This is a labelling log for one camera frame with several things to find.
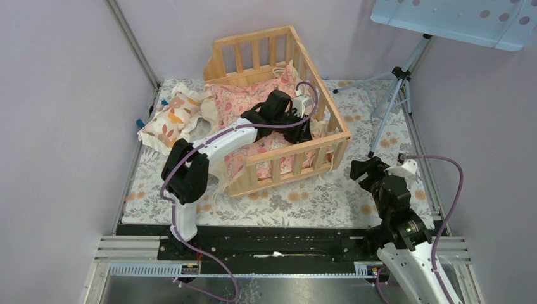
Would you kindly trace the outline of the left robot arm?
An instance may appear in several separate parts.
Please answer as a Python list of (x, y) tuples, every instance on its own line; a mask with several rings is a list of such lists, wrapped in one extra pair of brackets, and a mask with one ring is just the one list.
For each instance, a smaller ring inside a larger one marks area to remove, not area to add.
[(176, 239), (172, 252), (178, 258), (189, 260), (196, 254), (197, 245), (192, 240), (198, 231), (195, 204), (206, 192), (211, 166), (274, 132), (291, 144), (311, 141), (310, 120), (318, 105), (316, 92), (292, 98), (275, 89), (266, 101), (254, 105), (214, 135), (174, 143), (161, 172), (161, 197), (172, 204), (170, 232)]

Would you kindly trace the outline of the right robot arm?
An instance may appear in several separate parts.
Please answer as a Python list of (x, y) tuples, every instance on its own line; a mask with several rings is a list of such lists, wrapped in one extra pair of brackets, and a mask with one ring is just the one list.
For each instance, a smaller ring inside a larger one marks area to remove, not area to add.
[(390, 166), (374, 156), (351, 161), (350, 179), (371, 194), (381, 223), (367, 229), (364, 255), (380, 260), (405, 294), (417, 303), (460, 303), (436, 253), (439, 237), (432, 237), (411, 207), (406, 179), (417, 172), (417, 162), (406, 159)]

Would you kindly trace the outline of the pink patterned bed cushion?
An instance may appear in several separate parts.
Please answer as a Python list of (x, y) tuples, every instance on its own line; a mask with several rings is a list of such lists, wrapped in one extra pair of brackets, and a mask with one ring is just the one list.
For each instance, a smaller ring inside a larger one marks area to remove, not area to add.
[[(278, 89), (292, 98), (296, 97), (296, 84), (301, 82), (298, 71), (288, 64), (284, 68), (274, 68), (272, 78), (253, 85), (234, 86), (225, 84), (208, 84), (206, 90), (211, 92), (218, 115), (218, 127), (223, 129), (233, 124), (240, 114), (252, 109), (258, 103), (267, 100), (269, 94)], [(290, 145), (281, 133), (273, 132), (259, 141), (238, 148), (224, 157), (225, 173), (229, 181), (241, 173), (244, 161), (260, 153), (285, 148)]]

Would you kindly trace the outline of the wooden pet bed frame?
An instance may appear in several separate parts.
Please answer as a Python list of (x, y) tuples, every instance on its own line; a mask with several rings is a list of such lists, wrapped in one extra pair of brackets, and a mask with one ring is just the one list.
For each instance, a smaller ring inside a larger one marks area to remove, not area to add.
[(203, 71), (208, 88), (252, 88), (252, 96), (265, 100), (278, 76), (277, 68), (290, 70), (295, 81), (314, 86), (304, 90), (318, 93), (319, 104), (311, 123), (311, 141), (282, 148), (260, 148), (242, 156), (239, 171), (228, 181), (228, 193), (242, 196), (336, 169), (350, 141), (343, 116), (323, 83), (299, 35), (292, 25), (217, 39)]

